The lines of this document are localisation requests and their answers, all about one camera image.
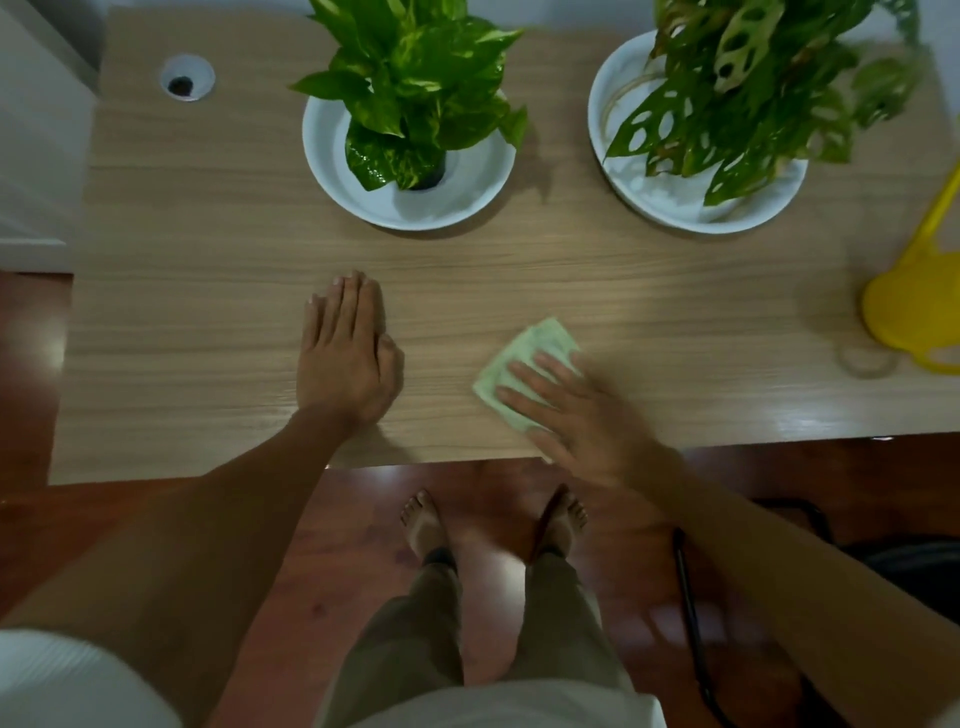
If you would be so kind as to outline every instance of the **white shirt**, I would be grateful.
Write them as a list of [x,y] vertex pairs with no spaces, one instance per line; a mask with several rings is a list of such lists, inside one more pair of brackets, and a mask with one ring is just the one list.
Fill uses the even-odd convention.
[[[4,728],[180,728],[132,669],[92,644],[31,630],[0,631]],[[653,695],[570,680],[526,680],[431,692],[357,728],[665,728]],[[960,728],[960,706],[936,728]]]

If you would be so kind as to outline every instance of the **bare foot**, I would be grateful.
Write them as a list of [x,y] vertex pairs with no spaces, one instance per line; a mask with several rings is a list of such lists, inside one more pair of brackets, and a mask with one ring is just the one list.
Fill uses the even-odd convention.
[[587,511],[565,485],[560,486],[547,503],[537,526],[534,557],[545,546],[557,548],[566,557],[587,527]]
[[407,543],[421,560],[435,548],[450,546],[437,506],[426,491],[420,491],[407,501],[400,512],[400,522],[403,523]]

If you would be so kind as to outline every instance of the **wooden table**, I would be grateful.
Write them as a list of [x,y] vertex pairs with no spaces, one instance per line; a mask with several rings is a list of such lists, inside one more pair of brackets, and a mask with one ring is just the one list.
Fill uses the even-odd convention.
[[[460,226],[396,234],[339,209],[307,168],[304,100],[285,87],[325,67],[323,28],[114,10],[52,482],[194,475],[274,433],[295,406],[303,301],[354,266],[383,284],[406,388],[340,465],[531,454],[470,384],[549,315],[677,446],[960,428],[960,379],[875,345],[855,304],[953,163],[932,74],[854,165],[813,166],[776,221],[710,239],[632,213],[593,157],[588,91],[621,39],[522,39],[505,90],[534,128],[507,187]],[[159,90],[179,52],[216,68],[207,99]]]

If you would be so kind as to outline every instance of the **green cloth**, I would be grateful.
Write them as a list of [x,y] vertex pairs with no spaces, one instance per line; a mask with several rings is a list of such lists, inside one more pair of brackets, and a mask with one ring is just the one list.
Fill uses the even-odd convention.
[[553,375],[534,364],[534,354],[537,352],[551,354],[576,372],[576,368],[570,363],[570,353],[579,350],[580,347],[577,346],[577,342],[573,340],[573,337],[557,319],[546,319],[536,326],[528,328],[510,342],[507,348],[500,352],[480,373],[480,376],[473,383],[473,391],[477,397],[495,409],[507,425],[513,429],[526,432],[530,427],[539,427],[541,425],[516,413],[496,398],[497,387],[510,387],[531,400],[546,404],[530,387],[513,376],[507,369],[507,365],[512,361],[522,361],[548,379],[556,381]]

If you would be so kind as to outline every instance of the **finger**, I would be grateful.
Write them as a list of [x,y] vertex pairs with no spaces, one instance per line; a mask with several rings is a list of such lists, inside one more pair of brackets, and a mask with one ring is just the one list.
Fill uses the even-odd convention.
[[337,276],[326,289],[324,301],[324,322],[320,325],[319,343],[328,344],[333,339],[333,332],[337,328],[337,317],[340,315],[340,303],[344,297],[344,280]]
[[553,432],[548,432],[539,427],[531,427],[527,430],[527,438],[540,452],[557,463],[557,465],[569,471],[573,470],[575,464],[573,455],[570,454],[570,450],[566,448],[560,441],[560,438]]
[[567,367],[556,356],[548,354],[547,352],[537,352],[534,354],[534,363],[555,376],[557,381],[559,381],[568,392],[575,395],[586,392],[587,387],[585,386],[586,381],[584,378]]
[[309,352],[317,346],[317,337],[320,336],[321,301],[316,293],[311,294],[303,306],[303,333],[300,337],[300,350]]
[[522,361],[510,362],[507,365],[507,369],[509,369],[511,374],[517,379],[543,397],[545,401],[558,409],[563,409],[563,405],[566,402],[566,392],[559,384],[550,381],[540,372],[528,367]]
[[546,404],[533,401],[529,397],[521,395],[516,389],[497,387],[496,398],[515,412],[530,418],[538,425],[543,425],[547,429],[556,429],[562,421],[562,415],[559,410],[549,407]]
[[584,374],[584,378],[593,385],[595,389],[606,392],[609,395],[617,394],[616,385],[590,357],[582,352],[572,352],[570,354],[570,363],[573,364]]
[[391,401],[403,389],[403,351],[389,333],[376,342],[376,363],[380,370],[380,385],[390,393]]
[[353,325],[357,315],[357,296],[362,282],[363,274],[357,271],[353,271],[353,275],[344,281],[344,301],[340,304],[340,316],[337,318],[334,339],[344,340],[353,336]]
[[373,279],[365,279],[360,286],[357,300],[357,319],[353,326],[353,338],[370,341],[376,333],[376,311],[380,302],[380,284]]

